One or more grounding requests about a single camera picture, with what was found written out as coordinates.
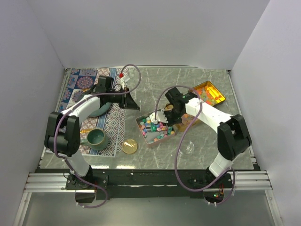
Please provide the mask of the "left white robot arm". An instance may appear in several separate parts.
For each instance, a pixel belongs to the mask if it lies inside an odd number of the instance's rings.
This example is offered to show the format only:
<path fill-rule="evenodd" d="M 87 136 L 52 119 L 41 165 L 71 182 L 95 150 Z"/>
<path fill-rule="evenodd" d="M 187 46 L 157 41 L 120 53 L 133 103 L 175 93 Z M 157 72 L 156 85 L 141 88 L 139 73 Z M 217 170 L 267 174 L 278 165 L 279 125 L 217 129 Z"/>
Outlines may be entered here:
<path fill-rule="evenodd" d="M 132 89 L 113 89 L 114 79 L 100 76 L 94 85 L 78 103 L 62 111 L 52 112 L 48 117 L 44 146 L 58 158 L 66 162 L 72 174 L 78 175 L 77 184 L 89 189 L 94 182 L 90 165 L 83 158 L 80 146 L 80 126 L 91 113 L 106 103 L 116 103 L 121 109 L 139 110 L 140 107 L 132 99 L 130 92 L 140 84 L 141 78 Z"/>

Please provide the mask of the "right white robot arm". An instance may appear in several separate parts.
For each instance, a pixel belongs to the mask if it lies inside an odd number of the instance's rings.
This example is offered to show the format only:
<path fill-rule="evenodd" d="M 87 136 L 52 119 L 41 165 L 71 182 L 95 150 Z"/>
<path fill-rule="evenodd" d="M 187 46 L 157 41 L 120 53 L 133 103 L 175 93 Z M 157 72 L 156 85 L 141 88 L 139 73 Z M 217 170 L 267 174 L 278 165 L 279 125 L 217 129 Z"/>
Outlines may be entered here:
<path fill-rule="evenodd" d="M 169 126 L 182 122 L 184 114 L 201 120 L 217 134 L 218 154 L 208 167 L 209 174 L 206 183 L 217 187 L 222 183 L 222 172 L 231 167 L 238 155 L 252 144 L 246 121 L 240 114 L 230 115 L 199 99 L 193 91 L 182 94 L 178 86 L 169 88 L 165 94 L 173 106 L 170 111 L 164 111 L 166 123 Z"/>

